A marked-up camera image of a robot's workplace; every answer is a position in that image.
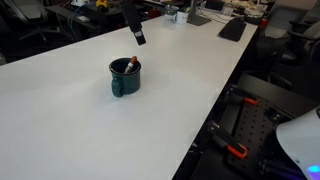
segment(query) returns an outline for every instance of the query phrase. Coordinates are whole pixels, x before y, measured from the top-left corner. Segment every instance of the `mug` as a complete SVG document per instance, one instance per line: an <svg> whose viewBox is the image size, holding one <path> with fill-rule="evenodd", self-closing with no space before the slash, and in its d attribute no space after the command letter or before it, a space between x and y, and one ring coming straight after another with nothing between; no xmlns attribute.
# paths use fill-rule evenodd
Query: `mug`
<svg viewBox="0 0 320 180"><path fill-rule="evenodd" d="M188 15L189 13L178 11L177 14L173 16L173 21L178 24L185 24L187 23Z"/></svg>
<svg viewBox="0 0 320 180"><path fill-rule="evenodd" d="M177 6L166 6L164 16L166 17L166 19L172 20L173 16L177 14L178 9L179 7Z"/></svg>
<svg viewBox="0 0 320 180"><path fill-rule="evenodd" d="M114 60L109 69L112 74L112 93L116 97L122 97L124 94L132 94L140 88L140 69L141 64L137 61L134 63L131 71L124 74L131 58L120 58Z"/></svg>

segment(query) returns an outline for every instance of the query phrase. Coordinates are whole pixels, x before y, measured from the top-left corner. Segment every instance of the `white table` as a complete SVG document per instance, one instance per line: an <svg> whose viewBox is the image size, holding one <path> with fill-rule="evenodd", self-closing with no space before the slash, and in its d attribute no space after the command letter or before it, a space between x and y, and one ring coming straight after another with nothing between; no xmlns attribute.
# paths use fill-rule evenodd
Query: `white table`
<svg viewBox="0 0 320 180"><path fill-rule="evenodd" d="M143 23L0 67L1 180L171 179L256 26ZM116 98L108 65L137 55L141 88Z"/></svg>

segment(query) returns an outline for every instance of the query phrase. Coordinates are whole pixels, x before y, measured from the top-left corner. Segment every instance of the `pen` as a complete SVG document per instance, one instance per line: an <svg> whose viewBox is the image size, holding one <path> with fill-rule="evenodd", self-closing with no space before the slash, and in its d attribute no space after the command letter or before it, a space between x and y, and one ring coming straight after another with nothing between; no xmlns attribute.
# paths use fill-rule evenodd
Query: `pen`
<svg viewBox="0 0 320 180"><path fill-rule="evenodd" d="M124 70L124 74L128 74L131 71L134 63L136 63L137 61L138 61L137 56L133 56L130 62L128 63L128 66L126 67L126 70Z"/></svg>

